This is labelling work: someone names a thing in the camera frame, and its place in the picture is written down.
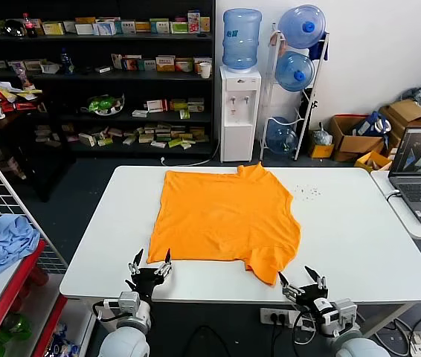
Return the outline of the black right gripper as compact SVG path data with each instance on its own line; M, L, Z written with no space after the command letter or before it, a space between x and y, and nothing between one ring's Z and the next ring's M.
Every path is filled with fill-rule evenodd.
M299 306L310 309L325 309L329 305L326 277L321 276L309 266L304 266L304 268L315 283L299 288L290 284L281 271L278 272L283 295L289 300L294 300Z

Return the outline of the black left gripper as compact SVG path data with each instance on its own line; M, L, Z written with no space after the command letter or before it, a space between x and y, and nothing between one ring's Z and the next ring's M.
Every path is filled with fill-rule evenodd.
M172 270L171 251L167 250L164 263L159 268L139 268L144 250L141 249L128 264L131 273L130 279L125 279L127 286L137 292L141 298L152 297L154 288L164 283Z

